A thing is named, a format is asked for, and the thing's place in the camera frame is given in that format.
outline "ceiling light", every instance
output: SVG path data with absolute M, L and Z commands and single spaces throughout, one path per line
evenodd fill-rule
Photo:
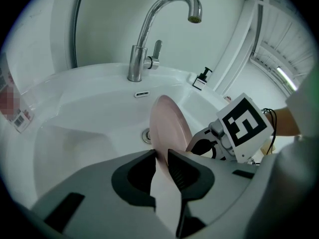
M 293 88 L 293 90 L 296 91 L 297 87 L 293 83 L 293 81 L 288 77 L 288 75 L 280 67 L 277 67 L 277 71 L 285 78 L 285 80 L 289 83 L 289 85 Z

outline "faucet spout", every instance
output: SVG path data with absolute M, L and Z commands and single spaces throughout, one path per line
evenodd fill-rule
M 200 23 L 202 17 L 202 6 L 199 0 L 157 0 L 149 10 L 144 20 L 137 45 L 132 46 L 129 65 L 128 80 L 139 82 L 142 80 L 142 71 L 147 49 L 145 44 L 157 13 L 167 4 L 173 1 L 184 1 L 188 4 L 188 21 Z

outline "faucet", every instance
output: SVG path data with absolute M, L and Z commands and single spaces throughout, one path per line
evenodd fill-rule
M 146 58 L 147 48 L 145 44 L 151 29 L 151 25 L 156 14 L 165 5 L 173 1 L 184 1 L 188 4 L 188 21 L 191 23 L 200 23 L 202 16 L 202 6 L 199 0 L 157 0 L 149 10 L 144 20 L 137 45 L 132 46 L 128 80 L 140 82 L 142 80 L 142 71 L 144 68 L 156 69 L 159 66 L 159 55 L 162 41 L 158 40 L 155 44 L 154 54 Z

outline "sink basin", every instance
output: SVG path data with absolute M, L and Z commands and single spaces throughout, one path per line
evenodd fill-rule
M 125 64 L 86 66 L 53 75 L 23 94 L 34 120 L 22 134 L 4 123 L 6 134 L 1 137 L 1 172 L 16 201 L 31 208 L 85 166 L 151 149 L 142 132 L 161 95 L 178 104 L 192 134 L 216 120 L 216 112 L 227 105 L 210 88 L 194 88 L 193 73 L 159 67 L 133 83 L 127 71 Z M 149 94 L 136 98 L 136 92 Z M 163 190 L 165 179 L 156 174 L 154 181 L 151 194 L 171 194 Z

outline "white wall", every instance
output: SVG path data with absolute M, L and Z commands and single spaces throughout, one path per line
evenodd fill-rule
M 20 14 L 1 49 L 1 53 L 6 53 L 20 92 L 54 73 L 50 49 L 53 1 L 32 0 Z
M 156 0 L 82 0 L 76 32 L 78 66 L 130 60 L 145 16 Z M 157 15 L 146 47 L 163 46 L 160 63 L 196 73 L 214 68 L 237 24 L 244 0 L 200 0 L 202 23 L 187 21 L 188 7 L 168 4 Z
M 286 97 L 281 90 L 250 61 L 244 66 L 226 96 L 230 96 L 234 100 L 241 93 L 246 93 L 260 109 L 271 108 L 275 110 L 287 106 Z M 292 136 L 277 136 L 274 143 L 275 152 L 279 152 L 282 147 L 293 140 Z

